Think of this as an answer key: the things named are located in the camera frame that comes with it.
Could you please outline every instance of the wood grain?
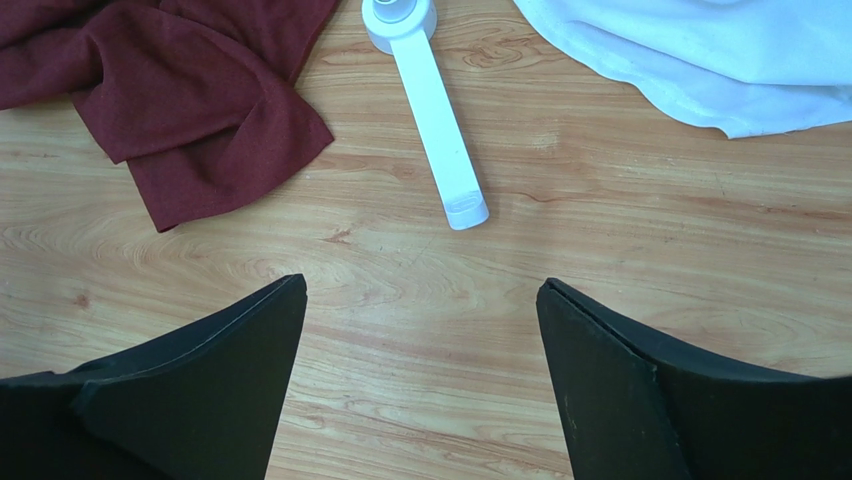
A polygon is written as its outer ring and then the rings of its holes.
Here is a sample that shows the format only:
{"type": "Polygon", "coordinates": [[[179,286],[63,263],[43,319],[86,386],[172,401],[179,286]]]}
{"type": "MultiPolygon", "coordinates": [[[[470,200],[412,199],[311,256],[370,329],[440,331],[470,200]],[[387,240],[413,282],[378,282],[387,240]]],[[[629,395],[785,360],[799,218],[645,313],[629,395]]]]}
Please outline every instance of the wood grain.
{"type": "Polygon", "coordinates": [[[302,272],[269,478],[534,480],[571,478],[534,309],[548,276],[725,355],[852,373],[852,125],[728,141],[562,55],[510,0],[440,0],[433,45],[493,213],[453,232],[359,5],[298,85],[335,143],[166,234],[66,99],[0,113],[0,376],[302,272]]]}

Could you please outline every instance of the maroon fabric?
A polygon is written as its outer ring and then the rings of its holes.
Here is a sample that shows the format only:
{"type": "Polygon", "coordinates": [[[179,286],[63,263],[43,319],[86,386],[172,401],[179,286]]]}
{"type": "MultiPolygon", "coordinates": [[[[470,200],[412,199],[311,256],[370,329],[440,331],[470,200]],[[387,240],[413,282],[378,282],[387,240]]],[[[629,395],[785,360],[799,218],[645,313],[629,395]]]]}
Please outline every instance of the maroon fabric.
{"type": "Polygon", "coordinates": [[[337,0],[0,0],[0,110],[62,93],[157,230],[251,203],[332,141],[293,90],[337,0]]]}

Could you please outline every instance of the tube cap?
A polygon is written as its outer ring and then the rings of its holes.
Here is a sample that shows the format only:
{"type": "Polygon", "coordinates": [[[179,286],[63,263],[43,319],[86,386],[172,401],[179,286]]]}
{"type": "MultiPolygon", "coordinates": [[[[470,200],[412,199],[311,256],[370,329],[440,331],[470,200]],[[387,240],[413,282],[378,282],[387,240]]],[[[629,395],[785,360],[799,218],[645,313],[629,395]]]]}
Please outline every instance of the tube cap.
{"type": "Polygon", "coordinates": [[[414,11],[417,0],[373,0],[376,17],[385,23],[405,20],[414,11]]]}
{"type": "Polygon", "coordinates": [[[453,230],[467,230],[488,220],[488,206],[482,192],[470,192],[444,204],[447,222],[453,230]]]}

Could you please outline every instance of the white fabric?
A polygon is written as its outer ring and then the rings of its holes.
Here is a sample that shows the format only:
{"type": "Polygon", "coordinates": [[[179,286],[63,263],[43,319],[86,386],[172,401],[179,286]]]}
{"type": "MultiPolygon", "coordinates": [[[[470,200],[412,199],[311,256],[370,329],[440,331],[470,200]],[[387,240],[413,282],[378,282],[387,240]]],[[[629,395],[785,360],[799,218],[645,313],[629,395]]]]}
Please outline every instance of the white fabric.
{"type": "Polygon", "coordinates": [[[514,0],[548,42],[729,138],[852,120],[852,0],[514,0]]]}

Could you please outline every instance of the white plastic object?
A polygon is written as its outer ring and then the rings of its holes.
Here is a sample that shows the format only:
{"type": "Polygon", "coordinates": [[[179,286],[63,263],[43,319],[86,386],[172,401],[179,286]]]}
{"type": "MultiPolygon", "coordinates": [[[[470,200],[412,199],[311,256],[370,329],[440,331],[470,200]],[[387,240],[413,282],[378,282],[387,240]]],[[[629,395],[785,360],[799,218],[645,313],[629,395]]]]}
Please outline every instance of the white plastic object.
{"type": "Polygon", "coordinates": [[[361,14],[376,48],[396,60],[450,228],[480,225],[488,206],[429,45],[433,0],[364,0],[361,14]]]}

